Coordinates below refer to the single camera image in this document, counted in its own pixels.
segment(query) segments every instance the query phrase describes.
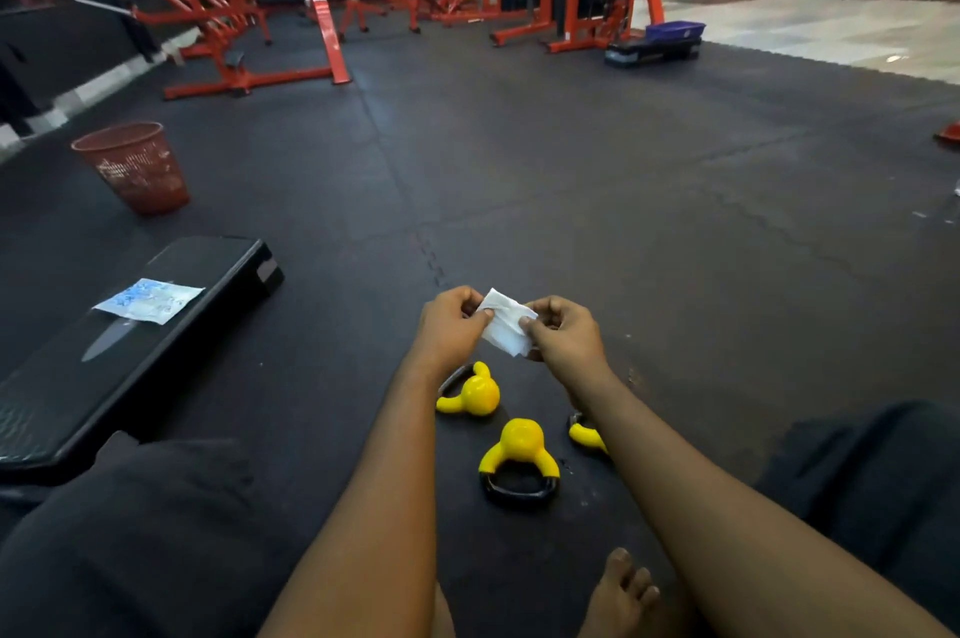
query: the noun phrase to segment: person's right hand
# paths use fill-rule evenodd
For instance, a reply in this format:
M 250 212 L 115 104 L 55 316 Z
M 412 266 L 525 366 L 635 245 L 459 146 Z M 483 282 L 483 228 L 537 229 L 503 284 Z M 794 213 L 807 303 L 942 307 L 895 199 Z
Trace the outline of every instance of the person's right hand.
M 611 372 L 600 327 L 589 309 L 562 297 L 544 297 L 527 307 L 537 315 L 536 319 L 520 319 L 520 327 L 536 346 L 528 357 L 546 363 L 571 394 Z

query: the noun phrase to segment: hand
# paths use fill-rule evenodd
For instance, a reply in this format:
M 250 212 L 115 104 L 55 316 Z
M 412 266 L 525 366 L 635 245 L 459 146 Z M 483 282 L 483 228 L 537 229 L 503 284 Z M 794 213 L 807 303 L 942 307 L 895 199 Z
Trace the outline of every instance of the hand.
M 483 295 L 476 289 L 458 286 L 423 306 L 407 361 L 435 380 L 437 388 L 467 362 L 494 319 L 492 309 L 477 309 L 482 301 Z
M 544 297 L 527 307 L 537 315 L 520 319 L 520 327 L 536 346 L 527 357 L 546 363 L 572 396 L 591 378 L 612 374 L 600 327 L 589 309 L 562 297 Z

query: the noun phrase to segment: paper scrap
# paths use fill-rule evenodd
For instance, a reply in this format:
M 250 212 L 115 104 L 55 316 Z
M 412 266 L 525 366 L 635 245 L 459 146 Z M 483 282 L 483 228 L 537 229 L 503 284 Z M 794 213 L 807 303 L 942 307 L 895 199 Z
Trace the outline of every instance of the paper scrap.
M 203 290 L 202 286 L 198 288 L 169 281 L 141 279 L 105 302 L 95 305 L 93 309 L 117 317 L 165 325 Z
M 521 329 L 521 317 L 537 319 L 537 313 L 496 289 L 486 293 L 478 309 L 493 310 L 493 319 L 483 330 L 483 339 L 508 355 L 522 355 L 525 358 L 534 343 Z

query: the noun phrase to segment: white tile floor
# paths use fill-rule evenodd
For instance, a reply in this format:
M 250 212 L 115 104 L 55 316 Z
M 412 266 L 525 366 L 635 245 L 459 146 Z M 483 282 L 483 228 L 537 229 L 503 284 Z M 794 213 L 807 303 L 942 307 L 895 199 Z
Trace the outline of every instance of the white tile floor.
M 663 0 L 709 42 L 960 85 L 960 4 L 912 0 Z M 636 0 L 633 27 L 649 24 Z

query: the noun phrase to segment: dark pants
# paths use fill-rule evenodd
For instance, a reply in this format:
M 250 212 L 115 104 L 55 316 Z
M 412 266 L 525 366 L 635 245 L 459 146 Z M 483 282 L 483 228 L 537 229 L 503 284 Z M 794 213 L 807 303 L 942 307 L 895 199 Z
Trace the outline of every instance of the dark pants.
M 801 424 L 760 491 L 960 632 L 960 418 L 907 403 Z M 135 448 L 60 487 L 0 548 L 0 635 L 254 636 L 296 545 L 226 443 Z

